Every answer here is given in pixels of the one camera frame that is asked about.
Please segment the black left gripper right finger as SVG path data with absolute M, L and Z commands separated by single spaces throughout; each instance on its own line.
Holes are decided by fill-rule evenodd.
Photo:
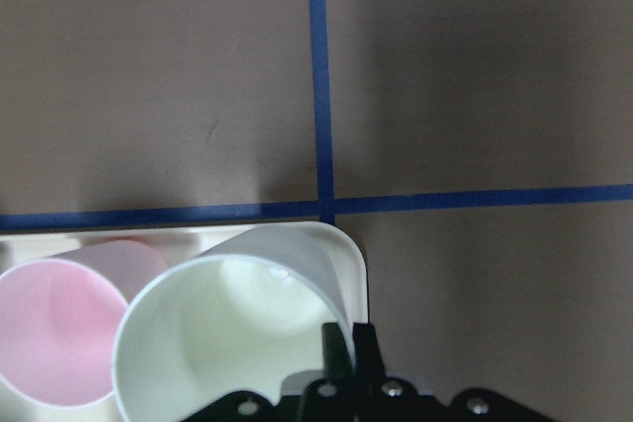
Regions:
M 377 332 L 372 323 L 353 325 L 355 349 L 355 376 L 364 382 L 379 382 L 386 377 L 385 364 L 380 350 Z

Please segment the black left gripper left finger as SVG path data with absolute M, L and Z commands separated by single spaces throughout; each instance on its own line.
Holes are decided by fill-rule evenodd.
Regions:
M 324 377 L 330 381 L 350 380 L 353 375 L 352 360 L 337 323 L 327 322 L 321 326 L 321 347 Z

